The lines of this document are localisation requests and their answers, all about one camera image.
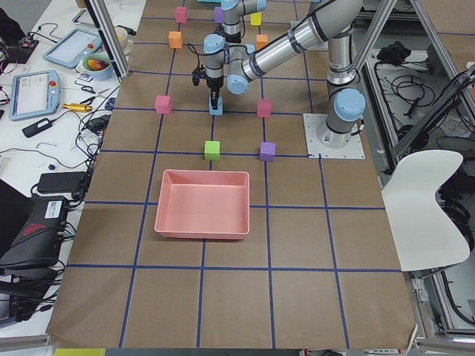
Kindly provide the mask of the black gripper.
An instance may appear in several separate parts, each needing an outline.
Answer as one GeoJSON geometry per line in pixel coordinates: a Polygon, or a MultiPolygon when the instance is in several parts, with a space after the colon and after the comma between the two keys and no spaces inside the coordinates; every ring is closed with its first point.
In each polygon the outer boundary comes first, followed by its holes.
{"type": "Polygon", "coordinates": [[[217,100],[220,97],[220,89],[223,87],[223,77],[212,78],[210,76],[206,77],[206,84],[210,89],[210,100],[212,104],[215,106],[217,104],[217,100]]]}

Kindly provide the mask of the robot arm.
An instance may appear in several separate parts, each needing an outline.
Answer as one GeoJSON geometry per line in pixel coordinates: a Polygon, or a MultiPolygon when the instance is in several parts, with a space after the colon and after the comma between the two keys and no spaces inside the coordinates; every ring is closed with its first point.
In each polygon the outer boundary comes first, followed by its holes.
{"type": "Polygon", "coordinates": [[[197,55],[192,82],[205,80],[210,90],[209,108],[217,110],[220,89],[236,95],[246,93],[250,82],[319,43],[328,44],[329,101],[336,102],[339,90],[348,88],[357,70],[351,55],[352,23],[362,1],[312,1],[308,14],[294,27],[259,50],[242,44],[243,17],[266,9],[265,1],[222,1],[223,23],[203,41],[197,55]]]}
{"type": "Polygon", "coordinates": [[[223,22],[216,27],[214,33],[222,36],[227,42],[240,44],[245,15],[259,13],[266,9],[267,0],[222,0],[223,22]]]}

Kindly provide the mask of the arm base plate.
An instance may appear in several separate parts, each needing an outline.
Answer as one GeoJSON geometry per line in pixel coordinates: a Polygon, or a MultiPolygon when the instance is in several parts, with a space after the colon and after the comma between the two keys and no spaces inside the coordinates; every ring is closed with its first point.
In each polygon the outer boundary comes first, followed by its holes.
{"type": "Polygon", "coordinates": [[[348,133],[334,133],[327,127],[327,114],[304,113],[307,156],[312,159],[365,159],[358,125],[348,133]]]}

